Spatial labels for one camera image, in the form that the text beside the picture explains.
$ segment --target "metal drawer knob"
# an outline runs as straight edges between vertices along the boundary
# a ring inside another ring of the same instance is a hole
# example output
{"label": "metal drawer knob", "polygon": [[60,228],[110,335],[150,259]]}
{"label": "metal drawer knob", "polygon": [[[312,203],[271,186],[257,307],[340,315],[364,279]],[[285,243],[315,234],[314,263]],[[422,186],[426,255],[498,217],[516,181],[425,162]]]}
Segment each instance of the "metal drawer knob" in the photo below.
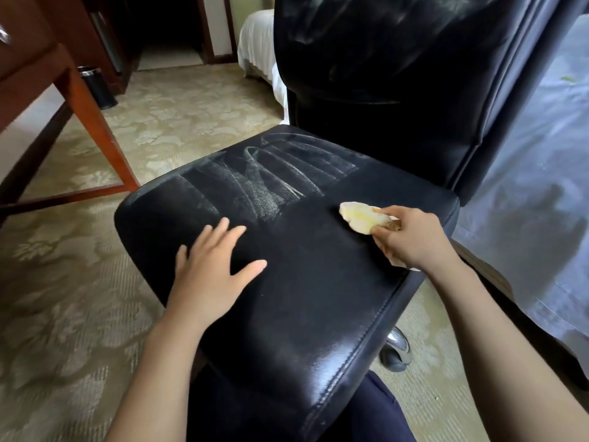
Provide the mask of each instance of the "metal drawer knob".
{"label": "metal drawer knob", "polygon": [[12,43],[12,38],[8,32],[0,25],[0,42],[3,42],[7,45]]}

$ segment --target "person's left hand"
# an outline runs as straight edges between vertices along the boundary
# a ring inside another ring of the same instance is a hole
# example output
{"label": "person's left hand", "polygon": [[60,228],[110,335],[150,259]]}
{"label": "person's left hand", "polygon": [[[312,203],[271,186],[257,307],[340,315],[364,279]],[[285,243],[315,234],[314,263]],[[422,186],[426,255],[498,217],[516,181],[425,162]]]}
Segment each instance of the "person's left hand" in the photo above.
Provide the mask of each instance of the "person's left hand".
{"label": "person's left hand", "polygon": [[228,228],[226,217],[215,229],[207,225],[192,245],[189,256],[186,245],[181,245],[176,254],[175,280],[163,320],[198,338],[229,311],[241,291],[267,265],[266,260],[256,260],[231,275],[231,254],[246,227]]}

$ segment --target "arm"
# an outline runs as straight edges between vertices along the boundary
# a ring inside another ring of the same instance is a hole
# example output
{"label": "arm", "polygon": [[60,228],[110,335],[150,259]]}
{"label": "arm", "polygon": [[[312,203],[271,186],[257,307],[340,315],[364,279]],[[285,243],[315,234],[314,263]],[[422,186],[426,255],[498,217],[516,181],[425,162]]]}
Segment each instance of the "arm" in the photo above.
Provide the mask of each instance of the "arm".
{"label": "arm", "polygon": [[458,257],[438,218],[391,206],[401,230],[374,228],[379,248],[427,273],[456,334],[468,384],[492,441],[581,441],[589,416]]}
{"label": "arm", "polygon": [[227,219],[214,230],[207,225],[190,257],[180,247],[166,312],[145,341],[106,442],[186,440],[190,370],[202,333],[266,267],[256,260],[231,276],[231,254],[246,228],[228,228]]}

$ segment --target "desk drawer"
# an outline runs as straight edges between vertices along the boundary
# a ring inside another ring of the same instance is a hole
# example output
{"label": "desk drawer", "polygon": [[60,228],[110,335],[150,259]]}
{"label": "desk drawer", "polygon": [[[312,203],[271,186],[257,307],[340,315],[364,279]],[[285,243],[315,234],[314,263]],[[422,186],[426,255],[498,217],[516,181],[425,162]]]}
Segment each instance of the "desk drawer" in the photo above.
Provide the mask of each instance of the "desk drawer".
{"label": "desk drawer", "polygon": [[10,36],[6,44],[0,32],[0,80],[55,44],[34,0],[0,0],[0,26]]}

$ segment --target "wooden desk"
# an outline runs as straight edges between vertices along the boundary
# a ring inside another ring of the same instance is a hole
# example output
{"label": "wooden desk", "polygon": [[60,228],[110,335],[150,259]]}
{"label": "wooden desk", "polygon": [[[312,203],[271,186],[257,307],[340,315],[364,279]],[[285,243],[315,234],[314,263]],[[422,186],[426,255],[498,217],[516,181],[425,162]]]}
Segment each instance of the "wooden desk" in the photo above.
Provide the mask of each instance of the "wooden desk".
{"label": "wooden desk", "polygon": [[0,132],[50,84],[96,142],[121,183],[0,205],[0,215],[133,192],[139,184],[65,47],[57,42],[34,0],[0,0]]}

